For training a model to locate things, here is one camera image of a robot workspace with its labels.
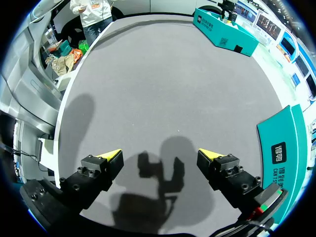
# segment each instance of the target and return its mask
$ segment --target plastic bag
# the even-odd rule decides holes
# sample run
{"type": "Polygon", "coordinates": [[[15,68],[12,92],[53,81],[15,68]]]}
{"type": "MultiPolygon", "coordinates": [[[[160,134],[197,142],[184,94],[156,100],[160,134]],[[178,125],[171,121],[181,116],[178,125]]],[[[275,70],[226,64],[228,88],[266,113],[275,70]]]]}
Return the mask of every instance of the plastic bag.
{"type": "Polygon", "coordinates": [[[82,53],[85,55],[85,53],[89,49],[89,45],[86,40],[80,40],[78,48],[82,51],[82,53]]]}
{"type": "Polygon", "coordinates": [[[71,50],[69,54],[72,54],[74,56],[74,64],[83,56],[83,53],[80,49],[74,48],[71,50]]]}

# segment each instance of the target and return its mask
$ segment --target person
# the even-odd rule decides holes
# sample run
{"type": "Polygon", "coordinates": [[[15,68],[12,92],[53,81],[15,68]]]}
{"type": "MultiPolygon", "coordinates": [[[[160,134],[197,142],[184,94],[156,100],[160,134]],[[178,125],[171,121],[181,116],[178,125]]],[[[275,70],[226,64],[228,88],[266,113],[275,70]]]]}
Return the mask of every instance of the person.
{"type": "Polygon", "coordinates": [[[70,10],[80,14],[83,32],[89,46],[112,22],[111,6],[107,0],[71,0],[70,10]]]}

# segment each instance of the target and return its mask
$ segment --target jeans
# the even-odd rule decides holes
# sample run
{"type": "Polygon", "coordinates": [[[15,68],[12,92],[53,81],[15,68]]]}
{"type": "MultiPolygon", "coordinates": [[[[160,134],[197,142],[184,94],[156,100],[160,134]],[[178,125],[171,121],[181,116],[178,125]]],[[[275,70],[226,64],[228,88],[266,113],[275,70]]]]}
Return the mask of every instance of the jeans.
{"type": "Polygon", "coordinates": [[[112,22],[112,17],[109,17],[105,20],[94,23],[91,26],[84,27],[83,29],[84,36],[89,46],[92,45],[95,39],[99,36],[100,32],[102,32],[111,22],[112,22]]]}

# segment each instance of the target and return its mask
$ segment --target green bag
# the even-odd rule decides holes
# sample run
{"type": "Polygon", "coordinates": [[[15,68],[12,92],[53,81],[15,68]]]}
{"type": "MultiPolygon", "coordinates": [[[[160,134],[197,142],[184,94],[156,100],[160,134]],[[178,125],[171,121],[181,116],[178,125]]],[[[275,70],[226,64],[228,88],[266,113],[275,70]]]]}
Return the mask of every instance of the green bag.
{"type": "Polygon", "coordinates": [[[78,48],[82,51],[82,53],[85,55],[85,53],[89,49],[89,45],[86,40],[80,40],[78,48]]]}

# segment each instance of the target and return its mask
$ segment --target white jacket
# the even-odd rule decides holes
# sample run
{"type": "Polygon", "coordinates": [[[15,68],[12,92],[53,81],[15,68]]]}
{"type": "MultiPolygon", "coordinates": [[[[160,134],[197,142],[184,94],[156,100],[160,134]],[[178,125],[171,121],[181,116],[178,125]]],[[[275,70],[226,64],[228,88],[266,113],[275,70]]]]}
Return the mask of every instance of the white jacket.
{"type": "Polygon", "coordinates": [[[84,5],[87,5],[87,8],[80,13],[82,27],[91,26],[112,16],[107,0],[71,0],[70,10],[74,14],[79,14],[79,9],[84,5]]]}

